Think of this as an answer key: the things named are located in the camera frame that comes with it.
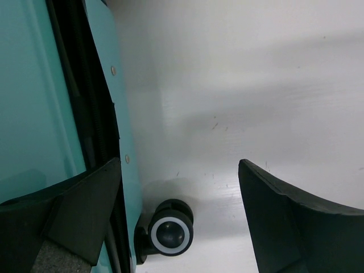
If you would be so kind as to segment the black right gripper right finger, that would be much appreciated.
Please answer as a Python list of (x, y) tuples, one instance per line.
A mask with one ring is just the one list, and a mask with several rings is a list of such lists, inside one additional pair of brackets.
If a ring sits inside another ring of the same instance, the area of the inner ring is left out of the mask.
[(363, 272), (363, 210), (308, 193), (239, 162), (259, 272)]

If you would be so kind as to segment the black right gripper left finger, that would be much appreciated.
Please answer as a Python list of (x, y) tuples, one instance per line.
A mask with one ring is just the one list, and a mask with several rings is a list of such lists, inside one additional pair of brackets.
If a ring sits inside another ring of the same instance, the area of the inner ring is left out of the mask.
[(1, 204), (1, 272), (91, 272), (121, 180), (113, 158)]

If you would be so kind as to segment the pink hard-shell suitcase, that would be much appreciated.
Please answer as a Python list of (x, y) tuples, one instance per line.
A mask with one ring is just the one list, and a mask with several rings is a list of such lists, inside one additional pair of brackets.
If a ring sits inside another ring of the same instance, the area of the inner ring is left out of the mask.
[(169, 199), (142, 227), (115, 20), (105, 1), (1, 2), (1, 204), (100, 167), (121, 180), (97, 265), (134, 272), (193, 241), (193, 212)]

